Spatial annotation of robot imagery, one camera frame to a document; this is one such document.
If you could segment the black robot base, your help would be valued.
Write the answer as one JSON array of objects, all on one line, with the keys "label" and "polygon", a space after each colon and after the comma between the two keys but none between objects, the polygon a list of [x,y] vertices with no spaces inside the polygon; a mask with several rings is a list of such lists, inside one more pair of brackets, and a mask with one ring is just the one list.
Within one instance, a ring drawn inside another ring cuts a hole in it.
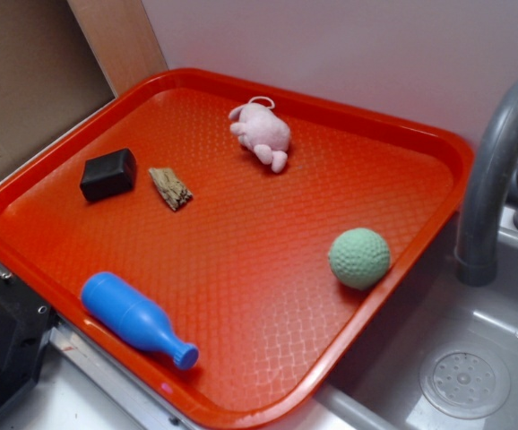
[{"label": "black robot base", "polygon": [[54,319],[32,288],[0,277],[0,416],[38,384]]}]

